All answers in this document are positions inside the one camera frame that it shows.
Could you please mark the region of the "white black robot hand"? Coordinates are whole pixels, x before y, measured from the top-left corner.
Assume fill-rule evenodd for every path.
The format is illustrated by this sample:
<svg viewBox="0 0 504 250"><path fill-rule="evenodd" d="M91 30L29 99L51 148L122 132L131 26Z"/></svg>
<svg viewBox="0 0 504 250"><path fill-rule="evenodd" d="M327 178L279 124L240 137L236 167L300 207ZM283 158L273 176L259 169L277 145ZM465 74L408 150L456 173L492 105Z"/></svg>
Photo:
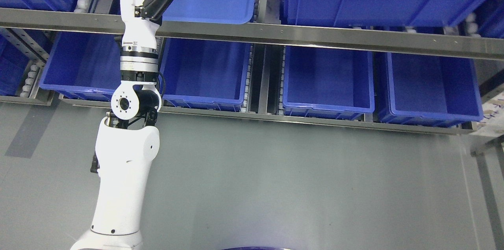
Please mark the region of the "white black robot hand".
<svg viewBox="0 0 504 250"><path fill-rule="evenodd" d="M162 15L174 0L119 0L120 16L125 25L121 40L124 52L154 53L156 32Z"/></svg>

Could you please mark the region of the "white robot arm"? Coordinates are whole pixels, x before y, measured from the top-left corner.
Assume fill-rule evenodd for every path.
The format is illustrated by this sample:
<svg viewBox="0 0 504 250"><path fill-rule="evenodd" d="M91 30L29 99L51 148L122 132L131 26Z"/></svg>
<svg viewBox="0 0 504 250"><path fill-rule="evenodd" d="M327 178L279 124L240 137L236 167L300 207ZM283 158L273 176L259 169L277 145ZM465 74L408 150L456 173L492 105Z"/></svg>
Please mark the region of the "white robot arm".
<svg viewBox="0 0 504 250"><path fill-rule="evenodd" d="M123 42L121 81L101 119L93 170L98 198L88 230L72 250L139 250L143 246L141 212L146 182L160 148L156 127L161 96L157 45Z"/></svg>

